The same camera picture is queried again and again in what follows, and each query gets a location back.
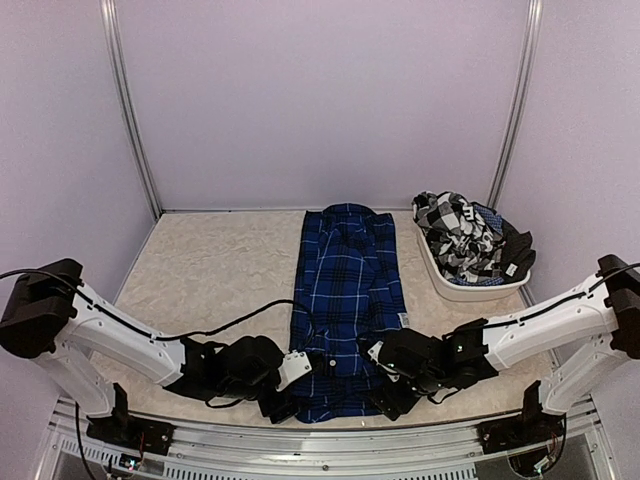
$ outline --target speckled tabletop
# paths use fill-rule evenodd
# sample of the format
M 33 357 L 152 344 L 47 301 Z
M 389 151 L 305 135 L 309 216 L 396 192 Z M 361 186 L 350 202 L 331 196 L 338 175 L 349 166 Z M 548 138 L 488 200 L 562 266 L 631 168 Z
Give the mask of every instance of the speckled tabletop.
M 302 211 L 164 215 L 135 264 L 117 306 L 167 334 L 177 334 L 212 329 L 274 299 L 292 298 L 303 217 Z M 518 294 L 484 303 L 454 303 L 438 296 L 420 255 L 411 213 L 393 212 L 393 217 L 411 328 L 440 336 L 476 318 L 523 308 Z M 262 334 L 286 351 L 290 315 L 290 306 L 278 306 L 223 332 L 216 340 L 232 342 L 243 335 Z M 163 390 L 98 353 L 92 362 L 108 379 L 124 387 L 132 410 L 210 423 L 270 426 L 255 402 L 211 410 L 202 402 Z M 421 425 L 517 409 L 524 389 L 550 370 L 550 358 L 541 354 L 442 405 L 423 399 L 396 422 L 379 415 L 333 419 L 311 428 Z M 280 426 L 310 427 L 294 418 Z

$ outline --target blue garment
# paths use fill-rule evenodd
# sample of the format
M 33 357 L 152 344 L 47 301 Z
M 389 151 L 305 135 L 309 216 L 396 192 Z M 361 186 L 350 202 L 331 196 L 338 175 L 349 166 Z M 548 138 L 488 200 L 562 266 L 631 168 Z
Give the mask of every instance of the blue garment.
M 476 209 L 476 212 L 478 212 L 482 216 L 484 221 L 493 229 L 494 232 L 502 235 L 502 217 L 500 216 L 500 214 L 478 203 L 474 203 L 473 208 Z
M 314 325 L 294 308 L 290 348 L 324 358 L 319 372 L 290 387 L 302 406 L 298 420 L 379 414 L 366 392 L 383 377 L 360 355 L 357 340 L 382 339 L 402 327 L 399 314 L 406 313 L 391 214 L 355 204 L 307 212 L 293 298 L 313 312 Z

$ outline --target white label tag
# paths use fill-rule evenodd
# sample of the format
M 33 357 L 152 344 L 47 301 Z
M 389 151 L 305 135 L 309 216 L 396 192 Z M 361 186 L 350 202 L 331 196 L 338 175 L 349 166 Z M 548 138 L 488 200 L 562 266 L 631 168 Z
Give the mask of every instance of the white label tag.
M 402 328 L 409 328 L 409 315 L 407 315 L 407 313 L 399 313 L 398 317 L 400 317 L 400 325 L 402 325 Z
M 509 275 L 510 277 L 513 277 L 513 274 L 516 273 L 517 269 L 518 269 L 518 266 L 512 263 L 511 265 L 509 265 L 509 268 L 507 268 L 506 274 Z
M 466 218 L 467 220 L 472 221 L 474 219 L 473 206 L 465 205 L 464 207 L 462 207 L 462 212 L 464 214 L 464 218 Z

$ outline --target white robotic arm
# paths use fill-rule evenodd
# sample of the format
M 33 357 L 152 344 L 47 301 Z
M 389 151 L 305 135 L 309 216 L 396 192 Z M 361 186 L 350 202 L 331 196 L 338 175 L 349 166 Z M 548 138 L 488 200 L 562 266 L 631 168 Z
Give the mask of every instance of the white robotic arm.
M 537 353 L 579 339 L 586 343 L 562 367 L 525 392 L 522 414 L 479 428 L 485 452 L 548 438 L 573 403 L 621 364 L 640 359 L 640 275 L 614 255 L 568 292 L 511 315 L 478 319 L 442 339 L 410 329 L 361 346 L 387 373 L 372 401 L 395 420 L 425 396 L 434 403 L 497 376 Z
M 287 387 L 312 371 L 304 352 L 285 354 L 261 336 L 231 345 L 201 344 L 193 333 L 166 336 L 102 299 L 81 282 L 81 269 L 65 259 L 20 277 L 0 322 L 0 345 L 47 371 L 87 415 L 89 436 L 137 448 L 144 433 L 147 451 L 166 454 L 173 427 L 130 416 L 124 390 L 97 372 L 83 347 L 181 396 L 256 400 L 273 423 L 296 413 Z

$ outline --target lavender backdrop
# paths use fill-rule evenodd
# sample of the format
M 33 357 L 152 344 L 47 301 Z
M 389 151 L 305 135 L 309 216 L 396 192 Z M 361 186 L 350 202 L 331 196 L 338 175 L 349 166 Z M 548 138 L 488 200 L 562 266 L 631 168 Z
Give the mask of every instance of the lavender backdrop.
M 522 128 L 500 209 L 534 233 L 544 300 L 616 253 L 640 261 L 640 4 L 545 2 Z M 640 369 L 595 392 L 623 478 L 640 478 Z
M 0 2 L 0 58 L 0 272 L 70 256 L 113 299 L 152 220 L 98 3 Z M 0 379 L 0 478 L 28 478 L 58 389 L 2 349 Z
M 484 200 L 527 2 L 119 2 L 165 208 Z

